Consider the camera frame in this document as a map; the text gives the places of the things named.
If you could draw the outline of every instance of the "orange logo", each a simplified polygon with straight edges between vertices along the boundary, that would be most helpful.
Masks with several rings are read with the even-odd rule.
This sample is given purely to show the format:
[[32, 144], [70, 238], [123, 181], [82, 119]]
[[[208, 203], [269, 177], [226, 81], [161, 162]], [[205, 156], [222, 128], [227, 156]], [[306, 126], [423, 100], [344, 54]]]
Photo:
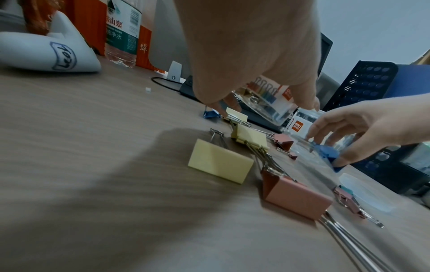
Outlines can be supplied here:
[[282, 94], [282, 96], [285, 97], [288, 101], [290, 101], [292, 98], [290, 89], [285, 90], [285, 92]]
[[303, 127], [303, 123], [296, 121], [296, 123], [292, 126], [292, 129], [296, 132], [299, 132], [299, 130]]

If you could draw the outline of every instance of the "white object with handwriting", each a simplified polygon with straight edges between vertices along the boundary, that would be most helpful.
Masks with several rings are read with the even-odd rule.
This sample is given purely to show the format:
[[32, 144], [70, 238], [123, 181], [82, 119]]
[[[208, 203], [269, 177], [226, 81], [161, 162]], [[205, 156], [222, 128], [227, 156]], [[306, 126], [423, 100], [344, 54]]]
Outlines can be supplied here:
[[98, 72], [94, 51], [67, 16], [57, 11], [47, 36], [0, 32], [0, 63], [37, 71]]

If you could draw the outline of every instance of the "hand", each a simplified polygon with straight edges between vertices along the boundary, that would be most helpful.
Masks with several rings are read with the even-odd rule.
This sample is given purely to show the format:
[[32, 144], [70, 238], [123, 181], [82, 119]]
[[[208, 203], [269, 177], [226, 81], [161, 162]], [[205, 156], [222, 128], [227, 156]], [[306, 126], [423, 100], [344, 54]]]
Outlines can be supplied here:
[[319, 109], [321, 36], [315, 0], [175, 0], [193, 90], [207, 106], [263, 75], [290, 86], [297, 106]]
[[320, 144], [331, 132], [326, 145], [356, 134], [333, 166], [363, 160], [379, 150], [430, 140], [430, 94], [363, 101], [331, 110], [309, 128], [306, 139]]

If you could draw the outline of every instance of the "perforated black organizer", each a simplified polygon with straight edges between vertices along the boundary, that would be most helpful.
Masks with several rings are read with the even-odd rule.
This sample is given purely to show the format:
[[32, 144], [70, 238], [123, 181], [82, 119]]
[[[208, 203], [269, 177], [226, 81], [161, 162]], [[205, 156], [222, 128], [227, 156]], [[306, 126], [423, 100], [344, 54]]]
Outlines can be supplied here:
[[323, 111], [384, 97], [399, 68], [392, 62], [359, 61]]

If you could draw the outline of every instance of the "clear plastic container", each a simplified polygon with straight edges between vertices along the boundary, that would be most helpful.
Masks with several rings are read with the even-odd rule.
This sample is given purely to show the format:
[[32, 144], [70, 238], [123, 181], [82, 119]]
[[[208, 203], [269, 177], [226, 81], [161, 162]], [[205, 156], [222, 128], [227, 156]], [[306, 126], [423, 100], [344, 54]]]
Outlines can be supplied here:
[[297, 108], [288, 86], [280, 85], [264, 76], [257, 77], [234, 93], [248, 107], [278, 126]]
[[142, 0], [109, 0], [107, 4], [105, 56], [132, 68], [136, 65]]

